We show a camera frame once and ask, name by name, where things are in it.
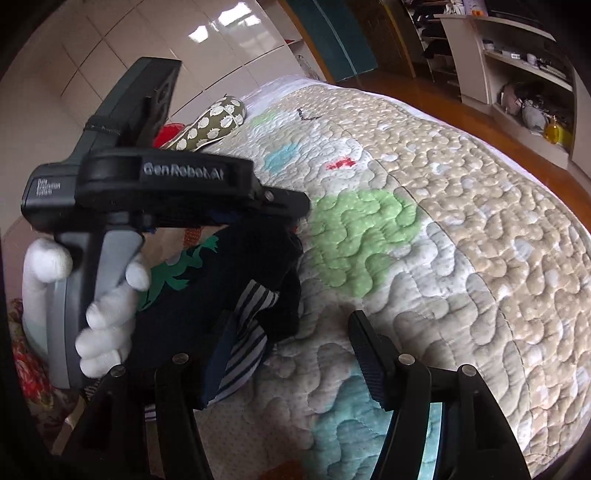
white glove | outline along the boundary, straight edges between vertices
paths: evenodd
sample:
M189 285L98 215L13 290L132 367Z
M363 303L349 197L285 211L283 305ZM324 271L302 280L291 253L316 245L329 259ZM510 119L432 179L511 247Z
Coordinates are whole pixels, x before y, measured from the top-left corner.
M66 278L72 257L65 247L40 238L27 249L22 272L22 322L35 353L47 361L47 284ZM125 281L94 301L86 310L89 328L76 338L80 369L100 378L123 363L131 350L135 310L140 291L150 287L150 270L137 255L125 270Z

black and white striped cloth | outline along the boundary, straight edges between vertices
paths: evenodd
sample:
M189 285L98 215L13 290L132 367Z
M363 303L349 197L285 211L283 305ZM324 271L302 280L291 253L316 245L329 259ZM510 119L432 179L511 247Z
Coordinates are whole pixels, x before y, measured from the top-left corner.
M238 298L234 309L238 319L236 343L230 353L217 395L209 405L229 397L241 388L261 363L267 345L267 336L255 316L259 311L271 308L278 298L278 293L254 280L248 283ZM145 407L145 419L156 419L155 405Z

green patterned pillow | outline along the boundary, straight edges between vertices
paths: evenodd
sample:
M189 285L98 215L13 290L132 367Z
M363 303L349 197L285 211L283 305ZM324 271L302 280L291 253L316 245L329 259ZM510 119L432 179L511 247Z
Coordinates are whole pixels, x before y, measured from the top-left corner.
M245 118L246 106L244 103L233 96L226 95L162 148L194 152L225 137L242 125Z

screw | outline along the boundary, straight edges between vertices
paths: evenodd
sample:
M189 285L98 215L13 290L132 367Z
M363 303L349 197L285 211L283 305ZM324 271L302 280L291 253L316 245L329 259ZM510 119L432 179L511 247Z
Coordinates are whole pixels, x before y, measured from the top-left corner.
M111 368L111 376L112 377L122 377L125 374L125 367L123 365L115 365Z
M173 357L173 362L177 365L185 364L187 363L187 360L189 360L189 356L186 353L177 353Z
M468 377L473 377L474 375L476 375L476 368L474 368L471 365L464 365L462 367L462 373L464 375L467 375Z
M398 357L398 361L403 365L412 365L414 363L414 357L410 353L403 353Z

bed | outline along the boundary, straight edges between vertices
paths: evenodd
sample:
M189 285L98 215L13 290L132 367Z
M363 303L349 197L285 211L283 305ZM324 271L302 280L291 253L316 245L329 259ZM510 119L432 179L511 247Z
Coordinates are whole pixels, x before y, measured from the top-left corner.
M304 191L301 326L233 397L196 413L216 480L288 460L310 479L368 479L390 414L369 397L345 324L362 309L425 364L475 365L532 476L591 412L590 237L536 178L400 101L285 77L244 99L206 148ZM433 404L421 479L433 475Z

